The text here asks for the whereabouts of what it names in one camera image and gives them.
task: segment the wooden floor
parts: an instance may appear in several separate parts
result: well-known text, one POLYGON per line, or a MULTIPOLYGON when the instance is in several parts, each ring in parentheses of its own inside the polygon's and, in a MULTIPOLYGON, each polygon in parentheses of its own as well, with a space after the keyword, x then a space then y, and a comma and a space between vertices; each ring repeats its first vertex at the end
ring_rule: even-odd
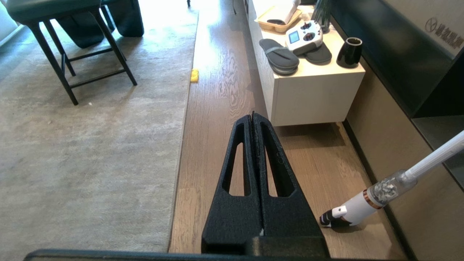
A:
MULTIPOLYGON (((243 2, 193 0, 200 12, 169 251, 199 253, 201 232, 235 120, 266 116, 243 2)), ((341 123, 276 128, 316 217, 370 185, 341 123)), ((243 194, 234 168, 231 194, 243 194)), ((349 229, 322 229, 334 258, 405 259, 383 211, 349 229)))

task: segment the black bar stool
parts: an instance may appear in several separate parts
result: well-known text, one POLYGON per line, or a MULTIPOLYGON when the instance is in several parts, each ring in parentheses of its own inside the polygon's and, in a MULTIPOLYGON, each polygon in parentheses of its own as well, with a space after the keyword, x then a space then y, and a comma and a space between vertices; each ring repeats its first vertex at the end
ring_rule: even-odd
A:
POLYGON ((137 85, 134 76, 132 75, 129 67, 126 64, 124 55, 122 54, 121 50, 119 50, 113 36, 106 27, 105 22, 103 21, 103 18, 100 15, 100 3, 101 0, 9 0, 6 3, 6 9, 10 16, 14 20, 28 26, 31 29, 32 33, 39 42, 40 47, 44 51, 48 60, 50 61, 50 64, 55 70, 55 73, 58 75, 58 78, 63 84, 64 89, 68 93, 74 105, 77 105, 78 102, 76 100, 76 97, 72 93, 72 88, 76 88, 84 84, 88 84, 94 81, 101 80, 103 78, 126 72, 132 83, 134 85, 137 85), (108 42, 110 43, 111 48, 70 59, 66 55, 66 52, 64 51, 63 46, 61 45, 61 42, 59 41, 58 36, 55 30, 53 29, 52 24, 50 23, 50 20, 85 12, 90 12, 92 16, 95 18, 98 25, 100 26, 100 29, 102 30, 108 42), (58 51, 61 54, 61 66, 56 61, 55 56, 53 55, 50 47, 48 46, 47 41, 45 40, 44 35, 42 34, 42 31, 40 30, 40 22, 43 22, 45 24, 45 27, 50 33, 53 42, 55 43, 58 51), (119 62, 123 67, 122 70, 110 72, 105 75, 82 81, 73 85, 70 85, 68 83, 66 77, 64 76, 65 65, 68 67, 71 75, 75 76, 76 74, 71 66, 72 61, 110 51, 114 51, 114 53, 116 54, 117 58, 119 59, 119 62))

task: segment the yellow object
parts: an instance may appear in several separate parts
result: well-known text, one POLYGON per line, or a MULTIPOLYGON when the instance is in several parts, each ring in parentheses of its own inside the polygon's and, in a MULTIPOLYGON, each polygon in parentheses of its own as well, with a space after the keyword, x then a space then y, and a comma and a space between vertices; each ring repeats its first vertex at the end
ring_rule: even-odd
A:
POLYGON ((192 74, 190 75, 190 82, 198 83, 198 69, 192 69, 192 74))

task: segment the remote controller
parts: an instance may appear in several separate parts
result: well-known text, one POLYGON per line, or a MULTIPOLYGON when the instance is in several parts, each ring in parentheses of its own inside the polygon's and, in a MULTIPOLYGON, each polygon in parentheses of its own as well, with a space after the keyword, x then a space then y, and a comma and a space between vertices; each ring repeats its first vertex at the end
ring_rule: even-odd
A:
POLYGON ((295 55, 302 55, 322 45, 322 29, 314 20, 288 30, 285 36, 285 45, 295 55))

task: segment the area rug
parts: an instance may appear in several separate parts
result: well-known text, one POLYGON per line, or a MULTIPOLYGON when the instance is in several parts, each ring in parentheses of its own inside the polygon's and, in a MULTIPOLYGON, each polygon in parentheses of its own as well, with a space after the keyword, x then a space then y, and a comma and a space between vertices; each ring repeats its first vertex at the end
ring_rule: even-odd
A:
MULTIPOLYGON (((114 33, 138 86, 125 73, 84 85, 78 106, 28 28, 0 47, 0 260, 167 251, 198 13, 166 21, 147 2, 142 38, 114 33)), ((109 46, 80 50, 54 26, 70 57, 109 46)), ((73 65, 72 83, 121 67, 112 52, 73 65)))

